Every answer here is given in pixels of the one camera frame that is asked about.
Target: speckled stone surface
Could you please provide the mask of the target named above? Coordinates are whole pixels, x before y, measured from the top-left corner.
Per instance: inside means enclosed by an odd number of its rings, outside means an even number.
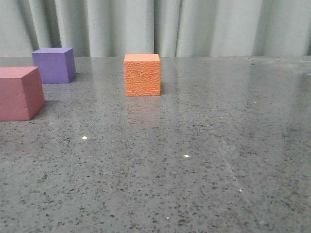
[[[124,95],[123,59],[76,67],[0,122],[1,233],[310,232],[310,57],[162,58],[159,97]]]

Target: purple cube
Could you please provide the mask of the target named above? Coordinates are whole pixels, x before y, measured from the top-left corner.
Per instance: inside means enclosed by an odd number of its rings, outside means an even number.
[[[42,83],[70,83],[76,77],[72,48],[43,48],[32,54]]]

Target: foam block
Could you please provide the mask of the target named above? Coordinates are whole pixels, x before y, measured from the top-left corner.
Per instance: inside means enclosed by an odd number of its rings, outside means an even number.
[[[70,83],[76,77],[72,48],[43,48],[32,54],[42,83]]]
[[[0,121],[30,120],[44,104],[38,67],[0,67]]]
[[[124,58],[125,94],[159,96],[161,61],[158,54],[126,54]]]

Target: pink cube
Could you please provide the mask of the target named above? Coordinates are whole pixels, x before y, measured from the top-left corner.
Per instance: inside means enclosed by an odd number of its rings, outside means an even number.
[[[30,120],[44,104],[38,67],[0,67],[0,121]]]

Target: white curtain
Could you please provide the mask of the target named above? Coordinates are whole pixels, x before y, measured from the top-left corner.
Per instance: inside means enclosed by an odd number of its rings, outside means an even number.
[[[0,0],[0,56],[281,56],[311,52],[311,0]]]

